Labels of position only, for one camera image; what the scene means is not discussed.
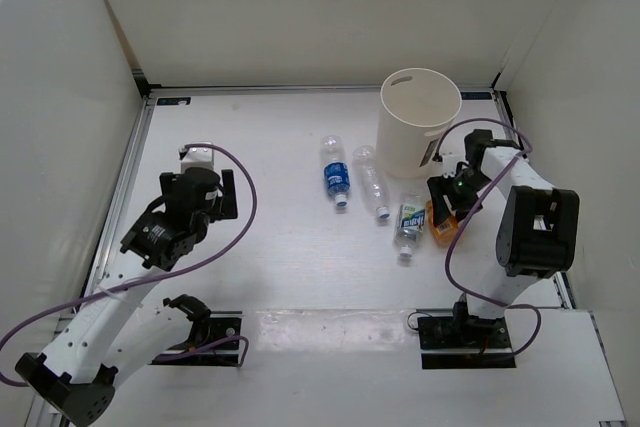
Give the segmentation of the cream plastic bin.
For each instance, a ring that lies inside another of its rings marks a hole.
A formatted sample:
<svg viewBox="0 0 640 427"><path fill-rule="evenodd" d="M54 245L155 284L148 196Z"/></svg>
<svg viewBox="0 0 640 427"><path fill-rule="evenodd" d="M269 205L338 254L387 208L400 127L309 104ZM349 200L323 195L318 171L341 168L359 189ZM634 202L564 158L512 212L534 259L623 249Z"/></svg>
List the cream plastic bin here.
<svg viewBox="0 0 640 427"><path fill-rule="evenodd" d="M407 68L387 77L380 101L378 162L394 177L424 176L443 133L461 110L459 88L434 70Z"/></svg>

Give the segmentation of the green blue label bottle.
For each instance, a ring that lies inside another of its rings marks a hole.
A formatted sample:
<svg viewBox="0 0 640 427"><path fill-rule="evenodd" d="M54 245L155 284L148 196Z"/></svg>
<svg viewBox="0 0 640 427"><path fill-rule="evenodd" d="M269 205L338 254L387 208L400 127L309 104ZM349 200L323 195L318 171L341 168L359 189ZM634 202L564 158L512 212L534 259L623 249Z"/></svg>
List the green blue label bottle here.
<svg viewBox="0 0 640 427"><path fill-rule="evenodd" d="M398 257L408 262L420 244L426 217L426 203L420 194L402 196L396 217L394 243Z"/></svg>

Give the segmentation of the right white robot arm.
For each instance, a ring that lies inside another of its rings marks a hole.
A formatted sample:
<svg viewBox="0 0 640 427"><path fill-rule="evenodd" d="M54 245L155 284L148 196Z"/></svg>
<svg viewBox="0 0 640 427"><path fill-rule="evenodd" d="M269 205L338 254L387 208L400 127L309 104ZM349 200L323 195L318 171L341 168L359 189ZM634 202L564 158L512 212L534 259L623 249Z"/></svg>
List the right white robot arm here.
<svg viewBox="0 0 640 427"><path fill-rule="evenodd" d="M580 198L544 180L515 142L475 129L464 144L465 158L454 171L427 181L432 232L460 229L481 209L484 193L498 190L506 200L495 242L496 263L477 286L464 289L449 322L452 340L470 347L486 329L496 328L526 289L572 266Z"/></svg>

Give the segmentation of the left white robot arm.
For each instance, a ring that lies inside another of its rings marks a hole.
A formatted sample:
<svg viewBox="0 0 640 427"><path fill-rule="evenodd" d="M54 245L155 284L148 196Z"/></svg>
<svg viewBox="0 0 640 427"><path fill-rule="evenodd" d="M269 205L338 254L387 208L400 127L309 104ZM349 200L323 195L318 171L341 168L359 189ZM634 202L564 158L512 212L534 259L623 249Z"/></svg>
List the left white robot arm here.
<svg viewBox="0 0 640 427"><path fill-rule="evenodd" d="M79 312L41 352L25 353L15 370L50 406L75 426L90 426L117 389L141 367L173 362L218 346L212 312L187 294L164 299L134 331L124 327L161 281L201 243L210 224L238 217L234 173L188 167L159 177L161 194L121 240L121 252L138 261L105 275Z"/></svg>

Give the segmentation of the orange juice bottle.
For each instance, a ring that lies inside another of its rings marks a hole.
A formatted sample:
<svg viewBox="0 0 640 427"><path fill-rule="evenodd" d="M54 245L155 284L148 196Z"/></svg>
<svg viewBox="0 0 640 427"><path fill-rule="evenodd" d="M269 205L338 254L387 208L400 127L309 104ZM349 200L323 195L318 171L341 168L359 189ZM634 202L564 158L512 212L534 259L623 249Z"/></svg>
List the orange juice bottle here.
<svg viewBox="0 0 640 427"><path fill-rule="evenodd" d="M435 226L434 207L431 200L426 202L426 211L428 219L427 225L436 244L442 248L448 247L459 230L458 221L453 215L450 215L445 221Z"/></svg>

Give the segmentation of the clear crumpled plastic bottle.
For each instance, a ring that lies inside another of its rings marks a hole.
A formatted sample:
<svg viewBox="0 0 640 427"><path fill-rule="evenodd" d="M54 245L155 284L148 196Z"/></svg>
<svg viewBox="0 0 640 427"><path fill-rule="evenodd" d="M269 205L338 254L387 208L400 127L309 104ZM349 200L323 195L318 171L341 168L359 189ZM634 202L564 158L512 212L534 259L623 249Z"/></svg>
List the clear crumpled plastic bottle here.
<svg viewBox="0 0 640 427"><path fill-rule="evenodd" d="M353 152L352 165L365 206L379 222L386 221L390 217L389 189L374 148L358 147Z"/></svg>

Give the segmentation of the blue label water bottle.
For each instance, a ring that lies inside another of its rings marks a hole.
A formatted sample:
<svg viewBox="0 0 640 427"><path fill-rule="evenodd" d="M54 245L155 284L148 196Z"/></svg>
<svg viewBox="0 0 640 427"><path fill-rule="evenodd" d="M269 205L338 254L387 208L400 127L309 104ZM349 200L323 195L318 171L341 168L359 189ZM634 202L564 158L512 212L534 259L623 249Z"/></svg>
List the blue label water bottle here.
<svg viewBox="0 0 640 427"><path fill-rule="evenodd" d="M320 156L326 193L337 209L344 209L348 204L350 178L342 139L335 135L324 137Z"/></svg>

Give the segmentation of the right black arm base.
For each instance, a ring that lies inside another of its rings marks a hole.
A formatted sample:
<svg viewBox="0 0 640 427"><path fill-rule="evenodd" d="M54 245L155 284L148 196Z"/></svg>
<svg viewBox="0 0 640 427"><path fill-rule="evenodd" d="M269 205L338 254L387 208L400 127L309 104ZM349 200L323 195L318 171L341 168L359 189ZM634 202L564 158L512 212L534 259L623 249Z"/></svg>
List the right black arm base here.
<svg viewBox="0 0 640 427"><path fill-rule="evenodd" d="M478 323L466 306L453 312L414 310L408 329L419 339L423 370L513 369L515 356L504 318Z"/></svg>

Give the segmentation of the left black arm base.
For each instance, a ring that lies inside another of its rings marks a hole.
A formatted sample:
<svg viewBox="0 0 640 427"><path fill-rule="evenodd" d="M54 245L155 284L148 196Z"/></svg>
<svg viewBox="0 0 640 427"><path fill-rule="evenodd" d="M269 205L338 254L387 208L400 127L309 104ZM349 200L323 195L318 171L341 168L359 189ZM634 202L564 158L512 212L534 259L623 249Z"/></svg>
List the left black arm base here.
<svg viewBox="0 0 640 427"><path fill-rule="evenodd" d="M204 327L187 341L176 344L157 356L151 365L189 367L237 367L244 342L235 339L206 351L181 357L207 344L241 334L242 311L214 311Z"/></svg>

